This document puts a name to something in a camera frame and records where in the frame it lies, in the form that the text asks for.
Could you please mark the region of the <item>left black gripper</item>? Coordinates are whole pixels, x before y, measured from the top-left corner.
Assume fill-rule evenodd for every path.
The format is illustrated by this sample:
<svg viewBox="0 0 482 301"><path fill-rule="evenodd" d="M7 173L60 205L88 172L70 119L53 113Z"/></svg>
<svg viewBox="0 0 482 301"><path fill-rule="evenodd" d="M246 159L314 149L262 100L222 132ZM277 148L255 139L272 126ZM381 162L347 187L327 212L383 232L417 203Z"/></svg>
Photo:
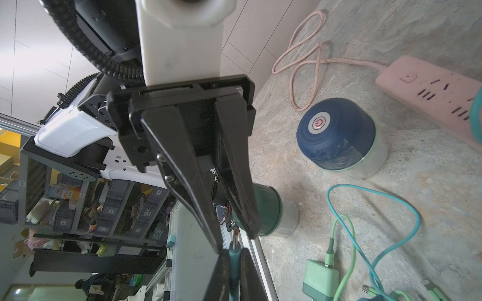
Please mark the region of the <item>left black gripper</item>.
<svg viewBox="0 0 482 301"><path fill-rule="evenodd" d="M255 83L246 75L115 89L106 109L133 166L157 161L164 182L193 214L213 251L223 238L202 169L216 169L250 239L261 230L249 165L248 137L256 110Z"/></svg>

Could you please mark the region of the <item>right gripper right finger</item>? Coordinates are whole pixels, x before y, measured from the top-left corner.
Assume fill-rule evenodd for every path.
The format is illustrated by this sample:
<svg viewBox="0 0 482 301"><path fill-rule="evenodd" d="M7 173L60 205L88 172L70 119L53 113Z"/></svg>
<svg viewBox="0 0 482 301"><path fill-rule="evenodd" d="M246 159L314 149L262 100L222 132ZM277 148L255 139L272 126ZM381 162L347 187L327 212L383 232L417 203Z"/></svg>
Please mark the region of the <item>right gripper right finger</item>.
<svg viewBox="0 0 482 301"><path fill-rule="evenodd" d="M247 248L242 248L240 252L239 278L241 301L268 301L262 280Z"/></svg>

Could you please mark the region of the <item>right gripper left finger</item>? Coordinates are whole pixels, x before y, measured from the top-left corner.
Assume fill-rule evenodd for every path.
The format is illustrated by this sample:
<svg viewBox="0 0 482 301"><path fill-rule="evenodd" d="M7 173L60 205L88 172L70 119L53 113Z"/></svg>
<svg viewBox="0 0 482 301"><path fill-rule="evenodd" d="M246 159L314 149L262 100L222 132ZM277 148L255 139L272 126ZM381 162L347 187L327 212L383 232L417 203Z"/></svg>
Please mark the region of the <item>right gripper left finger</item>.
<svg viewBox="0 0 482 301"><path fill-rule="evenodd" d="M222 250L216 261L203 301L229 301L230 254Z"/></svg>

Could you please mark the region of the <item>green USB charger adapter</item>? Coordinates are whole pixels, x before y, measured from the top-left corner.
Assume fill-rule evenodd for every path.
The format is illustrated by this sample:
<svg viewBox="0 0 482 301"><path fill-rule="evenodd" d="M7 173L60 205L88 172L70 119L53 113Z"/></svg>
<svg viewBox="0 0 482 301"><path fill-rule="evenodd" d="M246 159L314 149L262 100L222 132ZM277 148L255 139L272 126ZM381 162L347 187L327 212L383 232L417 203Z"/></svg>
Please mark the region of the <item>green USB charger adapter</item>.
<svg viewBox="0 0 482 301"><path fill-rule="evenodd" d="M340 273L324 263L308 260L303 279L303 293L313 300L334 300Z"/></svg>

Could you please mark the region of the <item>blue cordless meat grinder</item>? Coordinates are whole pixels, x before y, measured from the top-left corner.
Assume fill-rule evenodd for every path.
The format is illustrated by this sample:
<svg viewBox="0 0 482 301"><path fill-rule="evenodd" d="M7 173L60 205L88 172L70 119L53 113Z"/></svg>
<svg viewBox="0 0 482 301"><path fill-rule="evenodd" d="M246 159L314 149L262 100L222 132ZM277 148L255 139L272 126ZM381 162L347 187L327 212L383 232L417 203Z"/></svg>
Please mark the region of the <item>blue cordless meat grinder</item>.
<svg viewBox="0 0 482 301"><path fill-rule="evenodd" d="M300 151L329 173L364 179L377 173L388 150L374 120L355 102L331 98L314 105L296 133Z"/></svg>

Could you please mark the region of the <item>pink power strip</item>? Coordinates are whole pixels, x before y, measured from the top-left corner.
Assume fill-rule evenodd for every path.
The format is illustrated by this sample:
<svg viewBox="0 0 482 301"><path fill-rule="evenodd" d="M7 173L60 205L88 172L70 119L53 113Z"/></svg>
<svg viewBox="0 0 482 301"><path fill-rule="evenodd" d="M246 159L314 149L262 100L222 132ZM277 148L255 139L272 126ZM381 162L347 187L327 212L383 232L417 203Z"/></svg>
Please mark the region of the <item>pink power strip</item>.
<svg viewBox="0 0 482 301"><path fill-rule="evenodd" d="M375 83L387 95L481 150L469 122L480 81L404 55L389 65Z"/></svg>

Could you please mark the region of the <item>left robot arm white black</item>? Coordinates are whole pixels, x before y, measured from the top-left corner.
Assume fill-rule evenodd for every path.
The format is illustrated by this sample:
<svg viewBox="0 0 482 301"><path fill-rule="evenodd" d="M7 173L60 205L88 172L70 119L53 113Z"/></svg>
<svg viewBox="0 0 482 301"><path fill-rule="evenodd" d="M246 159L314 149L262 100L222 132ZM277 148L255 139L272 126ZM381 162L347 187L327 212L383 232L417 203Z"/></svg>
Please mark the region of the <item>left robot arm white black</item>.
<svg viewBox="0 0 482 301"><path fill-rule="evenodd" d="M43 1L98 69L42 120L23 153L74 178L164 184L214 251L223 239L205 173L215 171L249 238L261 232L249 167L254 83L220 74L235 1Z"/></svg>

